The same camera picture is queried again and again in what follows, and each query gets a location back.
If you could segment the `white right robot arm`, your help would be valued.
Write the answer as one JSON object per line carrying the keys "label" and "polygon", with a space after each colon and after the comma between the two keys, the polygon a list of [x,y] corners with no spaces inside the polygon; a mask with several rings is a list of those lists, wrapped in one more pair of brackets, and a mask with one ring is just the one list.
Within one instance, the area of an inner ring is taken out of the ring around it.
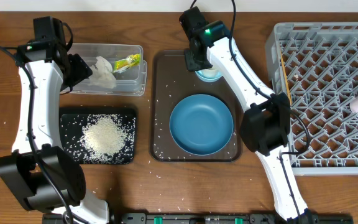
{"label": "white right robot arm", "polygon": [[188,71],[215,68],[234,92],[244,112],[242,142],[259,158],[272,189],[276,213],[285,223],[312,223],[313,217],[298,189],[291,168],[291,119],[285,93],[276,94],[253,71],[223,21],[208,22],[197,7],[186,10],[179,22],[189,40],[185,49]]}

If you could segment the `wooden chopstick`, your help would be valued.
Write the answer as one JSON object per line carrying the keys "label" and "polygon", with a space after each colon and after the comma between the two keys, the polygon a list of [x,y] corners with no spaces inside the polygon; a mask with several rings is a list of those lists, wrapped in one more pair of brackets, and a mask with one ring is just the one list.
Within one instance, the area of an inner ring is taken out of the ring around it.
{"label": "wooden chopstick", "polygon": [[283,78],[284,78],[284,82],[285,82],[285,89],[286,89],[286,93],[288,96],[288,99],[290,101],[290,106],[292,105],[292,98],[291,98],[291,93],[290,93],[290,89],[289,89],[289,85],[288,85],[288,78],[287,78],[287,73],[285,70],[285,64],[283,61],[283,54],[280,51],[280,61],[281,61],[281,66],[282,66],[282,71],[283,71]]}

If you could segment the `white tissue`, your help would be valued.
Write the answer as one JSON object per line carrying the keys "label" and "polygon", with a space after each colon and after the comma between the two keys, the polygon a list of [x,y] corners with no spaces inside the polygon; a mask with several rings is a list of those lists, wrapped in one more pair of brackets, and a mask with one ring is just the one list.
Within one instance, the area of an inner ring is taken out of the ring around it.
{"label": "white tissue", "polygon": [[96,57],[96,63],[90,66],[92,75],[89,77],[89,84],[102,88],[113,89],[116,87],[116,78],[113,75],[113,68],[102,56]]}

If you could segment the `yellow green snack wrapper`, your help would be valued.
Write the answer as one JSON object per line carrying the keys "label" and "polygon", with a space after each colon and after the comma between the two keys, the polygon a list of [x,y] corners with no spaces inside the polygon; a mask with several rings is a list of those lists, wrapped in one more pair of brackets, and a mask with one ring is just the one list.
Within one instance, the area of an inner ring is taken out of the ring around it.
{"label": "yellow green snack wrapper", "polygon": [[114,62],[113,72],[114,73],[123,73],[126,70],[138,65],[140,60],[141,60],[141,54],[129,55],[124,59]]}

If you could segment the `dark blue plate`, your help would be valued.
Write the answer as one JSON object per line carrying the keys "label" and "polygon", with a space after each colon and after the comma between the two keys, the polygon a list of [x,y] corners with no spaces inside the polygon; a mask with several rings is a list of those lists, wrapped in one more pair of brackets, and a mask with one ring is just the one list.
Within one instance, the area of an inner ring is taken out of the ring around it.
{"label": "dark blue plate", "polygon": [[226,104],[215,96],[195,94],[182,99],[169,119],[172,139],[183,151],[209,156],[230,141],[234,119]]}

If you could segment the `cream paper cup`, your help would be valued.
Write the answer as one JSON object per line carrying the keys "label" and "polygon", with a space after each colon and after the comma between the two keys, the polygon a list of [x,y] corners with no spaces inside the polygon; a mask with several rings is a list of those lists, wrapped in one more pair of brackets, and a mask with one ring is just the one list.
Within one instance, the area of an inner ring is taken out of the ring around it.
{"label": "cream paper cup", "polygon": [[220,76],[219,70],[214,67],[199,70],[197,71],[197,74],[207,79],[214,79]]}

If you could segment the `light blue small bowl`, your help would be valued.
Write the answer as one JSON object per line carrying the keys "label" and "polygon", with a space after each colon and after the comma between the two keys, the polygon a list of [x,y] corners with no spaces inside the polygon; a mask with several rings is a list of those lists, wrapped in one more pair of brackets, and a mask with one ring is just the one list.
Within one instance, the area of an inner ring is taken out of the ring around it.
{"label": "light blue small bowl", "polygon": [[197,77],[204,82],[216,82],[222,77],[222,73],[219,70],[210,68],[199,70],[195,72]]}

